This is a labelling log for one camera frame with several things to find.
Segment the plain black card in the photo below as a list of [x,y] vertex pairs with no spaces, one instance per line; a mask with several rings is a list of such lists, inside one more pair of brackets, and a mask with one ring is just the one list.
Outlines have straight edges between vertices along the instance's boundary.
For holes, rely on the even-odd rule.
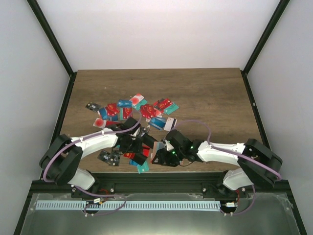
[[147,160],[147,157],[141,153],[135,153],[133,161],[139,165],[143,165]]

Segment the pink leather card holder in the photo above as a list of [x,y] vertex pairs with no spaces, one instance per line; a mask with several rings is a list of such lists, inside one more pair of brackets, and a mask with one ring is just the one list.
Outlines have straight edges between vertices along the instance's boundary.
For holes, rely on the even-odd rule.
[[152,153],[150,155],[150,162],[152,163],[153,162],[153,159],[154,157],[156,156],[157,154],[157,151],[160,150],[160,149],[163,149],[166,147],[166,144],[162,143],[162,142],[159,142],[159,141],[155,141],[154,142],[154,145],[153,145],[153,149],[152,149]]

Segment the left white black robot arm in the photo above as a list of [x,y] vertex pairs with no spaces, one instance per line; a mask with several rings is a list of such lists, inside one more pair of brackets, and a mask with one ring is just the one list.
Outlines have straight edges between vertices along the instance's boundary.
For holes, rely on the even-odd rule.
[[102,149],[121,146],[134,138],[139,128],[140,120],[129,117],[121,125],[110,125],[85,136],[59,135],[39,162],[43,180],[58,186],[73,185],[88,197],[96,197],[100,186],[90,172],[79,168],[80,161]]

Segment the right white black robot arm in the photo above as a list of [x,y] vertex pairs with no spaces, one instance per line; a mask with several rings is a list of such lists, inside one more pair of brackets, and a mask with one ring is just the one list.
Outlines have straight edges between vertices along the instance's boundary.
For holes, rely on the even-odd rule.
[[236,170],[228,170],[217,185],[217,191],[222,197],[229,197],[235,190],[246,186],[272,188],[275,182],[281,180],[279,171],[283,163],[280,157],[255,139],[236,144],[191,141],[174,129],[163,142],[155,144],[151,163],[176,167],[183,160],[237,166]]

